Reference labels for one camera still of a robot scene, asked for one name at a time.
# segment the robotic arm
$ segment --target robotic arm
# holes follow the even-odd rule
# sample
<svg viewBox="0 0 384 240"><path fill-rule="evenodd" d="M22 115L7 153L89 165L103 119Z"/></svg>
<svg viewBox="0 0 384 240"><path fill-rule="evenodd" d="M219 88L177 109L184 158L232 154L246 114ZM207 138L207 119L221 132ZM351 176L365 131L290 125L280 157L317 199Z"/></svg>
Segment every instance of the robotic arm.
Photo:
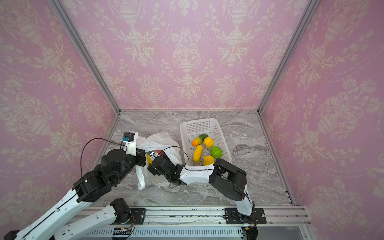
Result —
<svg viewBox="0 0 384 240"><path fill-rule="evenodd" d="M136 148L137 138L137 132L125 132L123 145L127 147L126 150L109 151L101 158L101 163L85 173L55 206L25 229L10 231L4 239L75 240L98 227L127 222L131 216L130 209L123 199L116 199L98 213L64 226L78 212L110 192L112 186L117 186L135 165L146 165L146 152ZM216 159L214 164L208 166L173 165L161 152L148 165L148 170L154 175L164 175L175 185L195 182L211 184L235 201L241 222L253 223L254 203L248 195L247 174L229 162Z"/></svg>

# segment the pink wallpaper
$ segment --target pink wallpaper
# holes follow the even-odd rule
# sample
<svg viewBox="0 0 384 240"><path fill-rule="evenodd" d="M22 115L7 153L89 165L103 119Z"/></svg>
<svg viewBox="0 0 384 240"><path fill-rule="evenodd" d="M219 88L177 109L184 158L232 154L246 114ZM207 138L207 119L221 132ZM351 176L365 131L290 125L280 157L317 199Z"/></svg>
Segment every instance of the pink wallpaper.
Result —
<svg viewBox="0 0 384 240"><path fill-rule="evenodd" d="M318 239L384 239L383 1L321 1L263 118Z"/></svg>
<svg viewBox="0 0 384 240"><path fill-rule="evenodd" d="M121 109L257 109L308 0L61 0Z"/></svg>
<svg viewBox="0 0 384 240"><path fill-rule="evenodd" d="M0 24L2 238L63 197L116 115L48 1L0 1Z"/></svg>

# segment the black mounting plate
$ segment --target black mounting plate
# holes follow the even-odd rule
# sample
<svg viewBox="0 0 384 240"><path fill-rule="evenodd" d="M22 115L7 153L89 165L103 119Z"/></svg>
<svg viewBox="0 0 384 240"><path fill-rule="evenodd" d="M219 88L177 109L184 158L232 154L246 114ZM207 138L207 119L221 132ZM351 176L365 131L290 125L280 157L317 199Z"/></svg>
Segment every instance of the black mounting plate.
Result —
<svg viewBox="0 0 384 240"><path fill-rule="evenodd" d="M135 217L135 225L142 225L144 223L146 209L131 208L130 210L131 210L132 215ZM126 224L131 225L132 221L133 221L133 218L131 217L130 220Z"/></svg>
<svg viewBox="0 0 384 240"><path fill-rule="evenodd" d="M223 217L227 224L244 224L244 222L240 221L237 208L227 208L224 209L224 212L225 215ZM256 224L266 224L264 209L254 208L252 216L255 218Z"/></svg>

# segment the marble tabletop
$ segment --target marble tabletop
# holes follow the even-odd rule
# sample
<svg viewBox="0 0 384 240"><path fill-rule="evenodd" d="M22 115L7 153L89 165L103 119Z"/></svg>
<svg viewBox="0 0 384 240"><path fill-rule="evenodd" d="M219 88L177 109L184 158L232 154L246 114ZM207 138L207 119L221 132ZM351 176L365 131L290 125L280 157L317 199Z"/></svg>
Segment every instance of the marble tabletop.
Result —
<svg viewBox="0 0 384 240"><path fill-rule="evenodd" d="M247 172L248 191L255 204L289 204L255 111L123 112L112 141L120 142L127 131L136 131L143 137L167 132L182 146L180 124L203 118L218 120L232 156L232 164ZM106 152L114 148L116 146L111 144ZM143 190L138 190L137 184L133 170L93 206L106 206L116 198L124 198L130 206L233 205L233 201L210 184L169 184L158 187L150 183Z"/></svg>

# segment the white plastic basket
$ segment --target white plastic basket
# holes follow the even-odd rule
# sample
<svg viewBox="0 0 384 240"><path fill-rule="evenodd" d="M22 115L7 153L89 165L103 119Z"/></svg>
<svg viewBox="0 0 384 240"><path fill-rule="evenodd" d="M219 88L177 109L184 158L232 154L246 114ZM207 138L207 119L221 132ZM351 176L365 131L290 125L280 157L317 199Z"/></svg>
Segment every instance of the white plastic basket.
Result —
<svg viewBox="0 0 384 240"><path fill-rule="evenodd" d="M210 149L203 145L203 154L199 162L193 161L193 154L195 153L196 147L192 146L192 141L199 135L205 133L214 140L214 146L218 146L222 151L222 159L227 162L232 161L231 154L227 143L224 139L223 132L221 131L220 125L215 118L205 118L199 120L192 120L183 122L180 124L181 142L183 149L189 157L187 165L189 166L203 166L203 158L211 155Z"/></svg>

